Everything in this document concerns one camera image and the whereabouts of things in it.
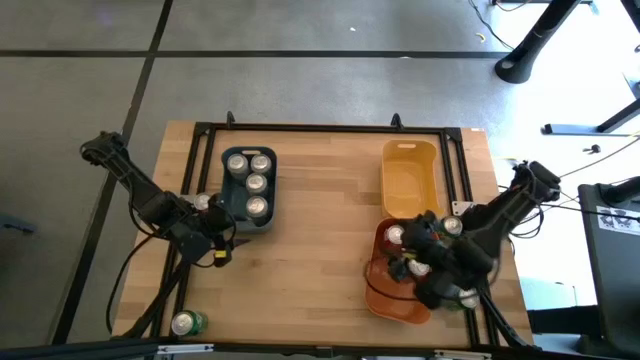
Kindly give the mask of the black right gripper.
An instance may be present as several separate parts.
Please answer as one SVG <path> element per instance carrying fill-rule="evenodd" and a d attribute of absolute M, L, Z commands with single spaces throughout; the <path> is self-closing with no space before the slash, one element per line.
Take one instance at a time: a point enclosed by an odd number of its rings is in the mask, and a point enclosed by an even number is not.
<path fill-rule="evenodd" d="M 419 214 L 403 224 L 402 244 L 419 257 L 441 259 L 442 267 L 451 274 L 453 283 L 465 290 L 485 290 L 491 284 L 489 274 L 496 258 L 467 237 L 453 238 L 446 246 L 439 238 L 438 218 L 433 212 Z M 451 298 L 452 284 L 446 280 L 428 278 L 416 284 L 416 299 L 430 310 L 441 307 Z"/>

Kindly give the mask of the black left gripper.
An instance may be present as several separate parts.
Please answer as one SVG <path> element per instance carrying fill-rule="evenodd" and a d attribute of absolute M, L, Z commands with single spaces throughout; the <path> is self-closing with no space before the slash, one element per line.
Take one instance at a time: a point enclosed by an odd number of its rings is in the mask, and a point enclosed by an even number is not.
<path fill-rule="evenodd" d="M 250 239 L 234 239 L 235 220 L 224 200 L 220 194 L 209 195 L 211 199 L 207 211 L 198 211 L 193 206 L 195 195 L 184 197 L 191 211 L 187 239 L 184 241 L 184 257 L 187 263 L 200 268 L 222 268 L 231 261 L 234 247 L 249 243 Z"/>

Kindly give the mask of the teal plastic bin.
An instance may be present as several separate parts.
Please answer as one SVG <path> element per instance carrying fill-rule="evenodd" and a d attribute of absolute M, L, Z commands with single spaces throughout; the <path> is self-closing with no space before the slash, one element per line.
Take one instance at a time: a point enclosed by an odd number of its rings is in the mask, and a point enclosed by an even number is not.
<path fill-rule="evenodd" d="M 244 181 L 239 181 L 233 178 L 228 170 L 226 169 L 227 159 L 230 155 L 234 153 L 242 153 L 248 160 L 249 166 L 251 158 L 256 154 L 266 154 L 271 158 L 272 161 L 272 170 L 268 174 L 268 188 L 267 191 L 262 195 L 268 204 L 269 211 L 265 218 L 253 220 L 247 217 L 246 214 L 246 202 L 251 197 L 245 187 Z M 260 146 L 240 146 L 240 147 L 231 147 L 225 150 L 221 155 L 221 162 L 223 165 L 223 183 L 221 190 L 221 198 L 224 200 L 226 204 L 227 210 L 233 216 L 234 220 L 237 223 L 238 231 L 241 233 L 265 233 L 269 231 L 272 227 L 275 217 L 275 206 L 276 206 L 276 193 L 277 193 L 277 169 L 278 169 L 278 161 L 276 153 L 268 147 L 260 147 Z"/>

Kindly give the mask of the orange plastic bin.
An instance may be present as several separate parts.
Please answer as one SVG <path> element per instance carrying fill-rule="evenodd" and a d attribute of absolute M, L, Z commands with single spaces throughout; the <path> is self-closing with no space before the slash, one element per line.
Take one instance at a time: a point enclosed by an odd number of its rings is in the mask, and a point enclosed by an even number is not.
<path fill-rule="evenodd" d="M 371 255 L 363 269 L 365 304 L 377 316 L 421 325 L 431 318 L 431 311 L 414 295 L 416 279 L 409 273 L 407 277 L 396 282 L 389 274 L 389 262 L 403 259 L 402 249 L 388 251 L 383 245 L 384 231 L 395 224 L 399 225 L 400 221 L 385 218 L 375 230 Z"/>

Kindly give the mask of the yellow plastic bin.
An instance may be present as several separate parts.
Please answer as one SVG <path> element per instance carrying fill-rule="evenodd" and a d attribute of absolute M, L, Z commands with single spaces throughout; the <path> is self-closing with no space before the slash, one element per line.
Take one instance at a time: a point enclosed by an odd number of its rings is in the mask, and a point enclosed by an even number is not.
<path fill-rule="evenodd" d="M 436 147 L 421 140 L 390 140 L 382 149 L 381 195 L 385 212 L 398 219 L 431 211 L 443 215 L 434 163 Z"/>

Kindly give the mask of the black equipment case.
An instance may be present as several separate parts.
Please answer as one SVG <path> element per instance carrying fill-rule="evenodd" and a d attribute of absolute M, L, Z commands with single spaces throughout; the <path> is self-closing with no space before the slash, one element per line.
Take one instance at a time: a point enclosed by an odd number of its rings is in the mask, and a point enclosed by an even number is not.
<path fill-rule="evenodd" d="M 640 212 L 640 176 L 578 187 L 602 333 L 617 351 L 640 357 L 640 236 L 602 230 L 596 207 Z"/>

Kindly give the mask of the white printed sticker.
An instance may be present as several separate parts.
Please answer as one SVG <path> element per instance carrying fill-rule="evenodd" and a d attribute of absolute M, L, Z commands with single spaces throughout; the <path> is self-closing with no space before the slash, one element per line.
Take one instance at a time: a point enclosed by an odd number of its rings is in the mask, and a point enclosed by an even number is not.
<path fill-rule="evenodd" d="M 596 212 L 600 229 L 640 236 L 640 212 L 602 206 Z"/>

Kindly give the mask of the black bar with silver brackets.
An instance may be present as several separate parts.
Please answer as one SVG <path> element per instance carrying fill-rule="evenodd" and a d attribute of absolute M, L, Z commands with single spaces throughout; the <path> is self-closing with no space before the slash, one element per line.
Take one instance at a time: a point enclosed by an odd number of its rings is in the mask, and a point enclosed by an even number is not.
<path fill-rule="evenodd" d="M 458 360 L 640 360 L 584 354 L 556 353 L 532 347 L 477 345 L 470 348 L 401 348 L 362 346 L 266 345 L 201 343 L 172 338 L 115 339 L 0 349 L 0 360 L 129 360 L 139 357 L 209 353 L 267 353 L 284 356 L 307 355 L 329 359 L 337 356 L 391 356 L 447 358 Z"/>

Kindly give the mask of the black table foot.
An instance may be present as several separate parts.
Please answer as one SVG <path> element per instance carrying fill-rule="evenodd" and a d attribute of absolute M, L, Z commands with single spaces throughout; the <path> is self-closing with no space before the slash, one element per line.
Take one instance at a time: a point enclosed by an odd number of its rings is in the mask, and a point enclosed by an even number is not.
<path fill-rule="evenodd" d="M 628 121 L 640 116 L 640 98 L 612 115 L 598 125 L 545 124 L 541 128 L 543 135 L 558 136 L 623 136 L 617 130 Z"/>

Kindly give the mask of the black round desk leg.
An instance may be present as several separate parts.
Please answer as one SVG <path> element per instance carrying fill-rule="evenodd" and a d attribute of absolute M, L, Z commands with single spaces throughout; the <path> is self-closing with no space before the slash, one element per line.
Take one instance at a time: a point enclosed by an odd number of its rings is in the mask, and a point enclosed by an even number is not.
<path fill-rule="evenodd" d="M 580 2 L 551 0 L 524 39 L 495 64 L 495 74 L 507 83 L 527 82 L 539 53 Z"/>

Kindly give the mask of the black slanted desk leg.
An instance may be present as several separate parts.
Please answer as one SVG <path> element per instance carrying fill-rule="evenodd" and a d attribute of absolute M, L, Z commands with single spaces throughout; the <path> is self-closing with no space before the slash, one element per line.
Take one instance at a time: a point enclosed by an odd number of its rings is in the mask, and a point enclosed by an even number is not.
<path fill-rule="evenodd" d="M 632 23 L 640 32 L 640 0 L 620 0 Z"/>

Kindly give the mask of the black metal table frame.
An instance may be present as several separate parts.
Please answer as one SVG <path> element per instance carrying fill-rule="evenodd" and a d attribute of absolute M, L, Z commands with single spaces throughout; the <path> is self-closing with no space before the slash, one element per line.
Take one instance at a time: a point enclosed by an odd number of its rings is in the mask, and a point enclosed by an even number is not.
<path fill-rule="evenodd" d="M 208 314 L 202 339 L 219 352 L 423 354 L 497 344 L 482 311 L 432 311 L 421 325 L 380 317 L 363 269 L 385 212 L 385 143 L 434 146 L 435 196 L 487 202 L 497 192 L 486 133 L 471 128 L 195 123 L 167 125 L 153 178 L 166 190 L 217 191 L 222 152 L 264 145 L 278 158 L 273 228 L 218 270 L 196 268 L 171 299 Z"/>

